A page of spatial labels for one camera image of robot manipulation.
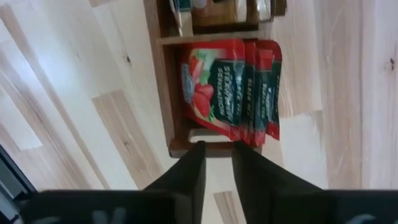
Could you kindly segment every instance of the black object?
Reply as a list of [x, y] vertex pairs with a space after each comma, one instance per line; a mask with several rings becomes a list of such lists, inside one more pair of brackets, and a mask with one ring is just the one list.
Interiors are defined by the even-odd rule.
[[36, 189], [0, 145], [0, 223], [14, 223]]
[[[243, 142], [232, 155], [248, 224], [394, 223], [395, 191], [322, 190]], [[24, 223], [201, 223], [205, 143], [198, 142], [143, 191], [49, 191], [22, 210]]]

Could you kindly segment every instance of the green label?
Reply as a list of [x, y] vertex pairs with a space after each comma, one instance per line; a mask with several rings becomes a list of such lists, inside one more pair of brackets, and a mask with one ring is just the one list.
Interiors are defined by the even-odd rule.
[[256, 71], [254, 84], [254, 129], [265, 131], [274, 111], [275, 79], [271, 71]]
[[174, 0], [175, 10], [178, 12], [187, 12], [191, 10], [190, 0]]
[[279, 124], [279, 83], [280, 83], [280, 71], [282, 68], [282, 62], [273, 61], [272, 62], [272, 76], [274, 77], [274, 109], [272, 110], [271, 122]]
[[210, 105], [214, 117], [238, 126], [242, 113], [244, 62], [216, 59], [210, 74], [208, 83], [214, 88]]
[[244, 97], [243, 97], [243, 113], [242, 123], [253, 127], [253, 112], [254, 112], [254, 72], [255, 66], [246, 65], [245, 69], [245, 82], [244, 82]]

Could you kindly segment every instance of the wood grain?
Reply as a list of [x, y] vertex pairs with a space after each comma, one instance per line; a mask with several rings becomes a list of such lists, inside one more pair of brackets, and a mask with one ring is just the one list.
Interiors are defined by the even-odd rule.
[[[12, 10], [110, 188], [137, 189], [91, 102], [93, 97], [102, 93], [123, 88], [124, 82], [89, 2], [32, 1], [12, 5]], [[9, 45], [7, 56], [16, 55], [26, 64], [18, 48], [12, 46], [13, 42]], [[21, 67], [14, 57], [9, 60], [14, 67]], [[37, 80], [29, 65], [25, 70], [27, 72], [20, 69], [20, 73], [28, 73], [33, 80]], [[35, 81], [30, 86], [40, 90], [40, 102], [45, 102], [43, 107], [51, 110], [52, 121], [59, 127], [60, 136], [73, 152], [74, 160], [79, 162], [79, 166], [82, 165], [86, 178], [98, 181], [42, 85]]]
[[14, 70], [7, 58], [0, 51], [0, 85], [11, 97], [17, 108], [32, 127], [46, 149], [51, 149], [58, 154], [68, 172], [65, 172], [65, 180], [70, 184], [68, 187], [76, 189], [89, 189], [90, 185], [84, 178], [79, 167], [68, 153], [65, 143], [58, 136], [52, 126], [46, 112], [40, 103], [34, 98], [30, 88], [21, 76]]
[[270, 26], [271, 39], [279, 43], [283, 55], [281, 118], [322, 109], [313, 1], [288, 0], [287, 5], [286, 15], [276, 17]]
[[69, 115], [67, 114], [66, 109], [62, 105], [60, 98], [58, 97], [57, 93], [53, 89], [49, 79], [47, 78], [43, 68], [41, 67], [35, 53], [33, 52], [32, 48], [30, 47], [21, 27], [18, 24], [17, 18], [15, 17], [11, 7], [9, 5], [1, 6], [0, 7], [0, 19], [3, 21], [4, 25], [7, 27], [7, 30], [11, 34], [12, 38], [14, 39], [16, 45], [18, 46], [19, 50], [22, 52], [25, 59], [28, 61], [30, 67], [32, 68], [33, 72], [35, 73], [37, 79], [39, 80], [40, 84], [44, 87], [47, 95], [50, 97], [52, 103], [56, 107], [57, 111], [60, 113], [63, 121], [67, 125], [67, 128], [71, 132], [73, 138], [75, 139], [76, 143], [78, 144], [80, 150], [85, 155], [87, 161], [89, 162], [90, 166], [92, 166], [96, 176], [101, 181], [103, 187], [105, 189], [109, 189], [109, 185], [106, 182], [104, 176], [102, 175], [98, 165], [93, 159], [93, 156], [87, 149], [86, 144], [82, 140], [77, 128], [73, 124], [72, 120], [70, 119]]
[[167, 150], [164, 136], [159, 96], [154, 94], [156, 77], [150, 49], [149, 34], [145, 22], [143, 2], [113, 1], [93, 12], [112, 51], [124, 81], [124, 92], [142, 132], [148, 139], [164, 169], [174, 164]]
[[157, 82], [157, 91], [159, 93], [160, 109], [162, 111], [162, 121], [164, 124], [164, 132], [166, 138], [166, 144], [169, 145], [171, 140], [174, 138], [174, 133], [177, 127], [173, 122], [175, 117], [172, 113], [170, 102], [169, 91], [171, 90], [166, 83], [168, 78], [165, 74], [165, 58], [164, 49], [157, 46], [156, 40], [161, 38], [161, 29], [159, 23], [159, 17], [157, 13], [151, 13], [152, 10], [158, 9], [156, 0], [144, 1], [144, 8], [146, 12], [147, 26], [149, 31], [150, 45], [152, 49], [152, 57], [155, 68], [155, 76]]
[[363, 2], [364, 188], [398, 188], [397, 1]]
[[212, 40], [223, 40], [223, 39], [256, 39], [264, 36], [263, 30], [254, 31], [242, 31], [242, 32], [230, 32], [221, 34], [202, 34], [194, 35], [192, 37], [164, 37], [156, 40], [157, 44], [169, 45], [169, 44], [186, 44], [190, 42], [200, 42], [200, 41], [212, 41]]
[[362, 1], [314, 1], [329, 187], [361, 187]]
[[215, 193], [214, 198], [224, 224], [246, 223], [239, 195], [236, 190]]
[[0, 124], [8, 132], [20, 150], [43, 146], [9, 95], [0, 85]]
[[163, 170], [123, 91], [103, 94], [93, 103], [137, 187], [143, 189], [160, 177]]
[[16, 143], [0, 124], [0, 144], [37, 190], [75, 189], [70, 181], [70, 170], [54, 149], [38, 147], [20, 151]]

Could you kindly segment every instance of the wooden shelf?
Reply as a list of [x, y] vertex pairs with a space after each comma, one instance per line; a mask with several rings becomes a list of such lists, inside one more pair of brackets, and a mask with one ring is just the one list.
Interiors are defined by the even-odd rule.
[[242, 32], [227, 32], [221, 34], [202, 34], [194, 35], [192, 37], [164, 37], [156, 40], [159, 45], [173, 45], [173, 44], [186, 44], [191, 42], [212, 41], [223, 39], [258, 39], [265, 35], [264, 30], [242, 31]]
[[[168, 4], [169, 2], [164, 0], [144, 1], [166, 144], [170, 156], [178, 158], [183, 156], [194, 144], [189, 141], [190, 130], [203, 128], [182, 116], [175, 59], [175, 56], [178, 55], [178, 45], [231, 38], [258, 39], [264, 37], [266, 32], [265, 29], [261, 29], [263, 25], [260, 26], [260, 24], [258, 26], [240, 24], [239, 32], [201, 34], [193, 37], [169, 37], [169, 28], [172, 26], [170, 18], [173, 19], [174, 17], [169, 11]], [[208, 142], [206, 144], [206, 156], [229, 157], [233, 148], [234, 142]]]

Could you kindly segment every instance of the shelf board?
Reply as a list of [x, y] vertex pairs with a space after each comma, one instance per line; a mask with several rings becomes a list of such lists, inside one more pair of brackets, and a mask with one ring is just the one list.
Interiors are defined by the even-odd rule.
[[264, 30], [243, 31], [243, 32], [227, 32], [220, 34], [202, 34], [192, 37], [164, 37], [156, 40], [158, 45], [186, 44], [190, 42], [223, 40], [223, 39], [257, 39], [265, 35]]
[[[193, 121], [187, 121], [187, 124], [193, 126], [198, 126]], [[189, 126], [180, 127], [178, 133], [176, 133], [175, 138], [171, 140], [169, 145], [169, 154], [172, 158], [181, 158], [189, 149], [191, 149], [195, 143], [189, 141], [191, 135], [191, 129]], [[219, 157], [231, 157], [232, 150], [234, 150], [234, 142], [206, 142], [206, 157], [208, 158], [219, 158]], [[261, 147], [254, 148], [258, 153], [261, 153]]]

